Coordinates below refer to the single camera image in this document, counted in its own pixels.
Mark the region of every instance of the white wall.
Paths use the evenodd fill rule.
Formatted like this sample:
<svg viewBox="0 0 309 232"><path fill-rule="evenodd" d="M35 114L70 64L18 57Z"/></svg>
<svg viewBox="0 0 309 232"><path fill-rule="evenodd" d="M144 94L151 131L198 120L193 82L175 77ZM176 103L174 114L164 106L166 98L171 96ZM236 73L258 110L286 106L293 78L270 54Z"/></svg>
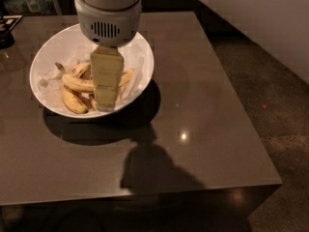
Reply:
<svg viewBox="0 0 309 232"><path fill-rule="evenodd" d="M309 83L309 0L200 0Z"/></svg>

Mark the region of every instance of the white bowl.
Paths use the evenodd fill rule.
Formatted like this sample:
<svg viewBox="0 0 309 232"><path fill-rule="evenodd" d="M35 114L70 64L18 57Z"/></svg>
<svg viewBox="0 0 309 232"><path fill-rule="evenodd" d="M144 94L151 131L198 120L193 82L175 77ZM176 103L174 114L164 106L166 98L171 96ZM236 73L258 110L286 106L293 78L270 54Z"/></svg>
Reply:
<svg viewBox="0 0 309 232"><path fill-rule="evenodd" d="M139 33L127 45L119 47L125 59L125 70L135 69L126 86L123 98L117 101L115 111L89 110L86 114L75 114L64 105L61 97L61 75L55 62L67 69L89 61L90 53L97 45L81 32L79 24L69 27L48 40L37 53L30 70L30 86L38 101L49 110L71 118L97 118L119 111L132 103L148 86L154 72L154 55L147 41Z"/></svg>

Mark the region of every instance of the bunch of bananas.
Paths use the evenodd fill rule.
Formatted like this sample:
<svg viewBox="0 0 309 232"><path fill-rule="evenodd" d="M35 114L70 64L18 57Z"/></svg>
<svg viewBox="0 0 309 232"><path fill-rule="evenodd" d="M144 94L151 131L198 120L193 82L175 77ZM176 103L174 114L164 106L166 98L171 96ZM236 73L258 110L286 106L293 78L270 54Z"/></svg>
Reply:
<svg viewBox="0 0 309 232"><path fill-rule="evenodd" d="M80 99L81 93L86 93L89 96L89 102L94 110L96 108L96 100L94 96L94 82L92 78L82 78L82 76L90 69L89 62L83 62L73 67L69 72L60 63L55 63L58 70L62 73L62 100L68 110L76 114L84 114L89 111L87 104ZM131 79L134 69L129 69L123 72L119 88L124 87Z"/></svg>

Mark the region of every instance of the dark concrete floor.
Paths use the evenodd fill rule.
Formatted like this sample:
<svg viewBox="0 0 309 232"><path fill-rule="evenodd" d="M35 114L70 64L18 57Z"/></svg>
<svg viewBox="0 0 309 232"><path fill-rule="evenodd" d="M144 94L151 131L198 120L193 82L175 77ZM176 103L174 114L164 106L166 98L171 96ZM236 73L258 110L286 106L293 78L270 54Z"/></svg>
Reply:
<svg viewBox="0 0 309 232"><path fill-rule="evenodd" d="M247 221L234 224L233 231L309 231L309 85L244 37L210 40L283 180ZM52 208L28 207L14 231L41 231ZM108 231L218 231L208 229L207 223L184 221L179 216L120 224L112 218L107 226Z"/></svg>

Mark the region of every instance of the gray table top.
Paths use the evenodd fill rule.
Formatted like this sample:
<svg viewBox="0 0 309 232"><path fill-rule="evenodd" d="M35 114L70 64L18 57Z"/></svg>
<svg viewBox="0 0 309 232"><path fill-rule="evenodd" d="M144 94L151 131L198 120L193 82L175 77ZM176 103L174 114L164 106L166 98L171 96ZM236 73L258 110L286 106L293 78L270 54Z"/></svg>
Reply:
<svg viewBox="0 0 309 232"><path fill-rule="evenodd" d="M141 14L153 81L119 114L78 121L43 108L32 60L77 22L24 17L15 45L0 50L10 57L0 71L0 205L281 184L194 13Z"/></svg>

